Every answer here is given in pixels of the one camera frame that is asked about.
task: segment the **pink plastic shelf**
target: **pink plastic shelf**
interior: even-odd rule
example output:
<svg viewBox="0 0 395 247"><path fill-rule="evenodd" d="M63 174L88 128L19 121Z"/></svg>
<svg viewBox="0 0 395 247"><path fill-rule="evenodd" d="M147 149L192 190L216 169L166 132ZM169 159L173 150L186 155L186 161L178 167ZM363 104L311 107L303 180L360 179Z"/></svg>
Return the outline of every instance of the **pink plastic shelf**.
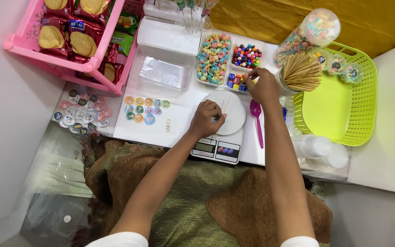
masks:
<svg viewBox="0 0 395 247"><path fill-rule="evenodd" d="M123 93L121 92L121 88L127 81L130 67L132 66L132 62L135 57L137 48L136 34L138 31L135 32L132 48L130 49L129 56L124 65L123 73L117 85L110 82L104 75L98 72L97 69L106 53L107 46L111 40L112 33L114 32L121 10L143 17L143 4L144 0L115 1L114 8L112 9L108 24L106 25L100 44L98 45L97 52L93 57L91 57L89 62L85 64L79 64L37 52L40 50L38 36L40 32L40 19L43 16L43 0L30 1L24 17L22 18L21 23L19 23L16 33L7 35L3 42L3 48L24 56L30 63L56 77L62 78L63 80L122 95ZM89 73L101 84L78 79L75 76L75 71Z"/></svg>

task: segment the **pink spoon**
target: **pink spoon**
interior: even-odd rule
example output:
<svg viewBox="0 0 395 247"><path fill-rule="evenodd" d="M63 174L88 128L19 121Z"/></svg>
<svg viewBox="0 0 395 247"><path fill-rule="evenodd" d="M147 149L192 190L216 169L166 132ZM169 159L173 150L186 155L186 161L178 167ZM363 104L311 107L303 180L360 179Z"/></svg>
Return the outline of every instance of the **pink spoon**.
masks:
<svg viewBox="0 0 395 247"><path fill-rule="evenodd" d="M255 100L251 100L249 110L251 111L251 114L255 116L255 118L257 119L257 131L259 133L259 143L260 143L260 147L263 148L262 127L260 126L260 120L259 120L260 114L262 112L262 107Z"/></svg>

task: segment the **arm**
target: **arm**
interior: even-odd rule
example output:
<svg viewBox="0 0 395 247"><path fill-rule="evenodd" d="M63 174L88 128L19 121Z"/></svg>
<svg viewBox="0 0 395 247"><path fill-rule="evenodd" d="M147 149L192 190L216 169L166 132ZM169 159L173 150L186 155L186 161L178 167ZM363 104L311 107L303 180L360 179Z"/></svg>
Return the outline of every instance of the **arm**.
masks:
<svg viewBox="0 0 395 247"><path fill-rule="evenodd" d="M278 100L274 75L257 68L246 78L249 93L260 103L265 116L265 164L274 206L278 242L295 236L315 238L301 169ZM260 76L257 85L253 79Z"/></svg>
<svg viewBox="0 0 395 247"><path fill-rule="evenodd" d="M219 117L219 120L213 123L212 116ZM134 232L149 239L153 217L191 150L199 139L217 132L225 117L216 103L206 100L199 104L189 130L141 180L110 234Z"/></svg>

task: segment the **yellow cloth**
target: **yellow cloth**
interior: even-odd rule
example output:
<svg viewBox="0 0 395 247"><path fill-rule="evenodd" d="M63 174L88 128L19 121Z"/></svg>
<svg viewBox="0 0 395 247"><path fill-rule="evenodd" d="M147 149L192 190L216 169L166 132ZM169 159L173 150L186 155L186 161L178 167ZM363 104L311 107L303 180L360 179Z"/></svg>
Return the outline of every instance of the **yellow cloth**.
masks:
<svg viewBox="0 0 395 247"><path fill-rule="evenodd" d="M371 58L395 47L395 1L221 0L210 18L215 29L280 44L317 8L333 11L341 21L335 42Z"/></svg>

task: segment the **white round scale plate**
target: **white round scale plate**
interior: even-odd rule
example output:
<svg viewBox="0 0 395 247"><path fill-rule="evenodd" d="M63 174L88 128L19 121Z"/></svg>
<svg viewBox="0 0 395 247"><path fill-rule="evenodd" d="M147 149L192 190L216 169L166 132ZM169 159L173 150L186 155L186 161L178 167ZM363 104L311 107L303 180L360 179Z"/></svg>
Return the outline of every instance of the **white round scale plate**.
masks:
<svg viewBox="0 0 395 247"><path fill-rule="evenodd" d="M225 119L225 123L219 129L219 132L217 132L218 135L235 133L243 126L246 119L246 109L242 100L237 95L228 91L216 91L210 93L204 101L207 99L216 102L221 108L222 113L228 104L225 111L227 119Z"/></svg>

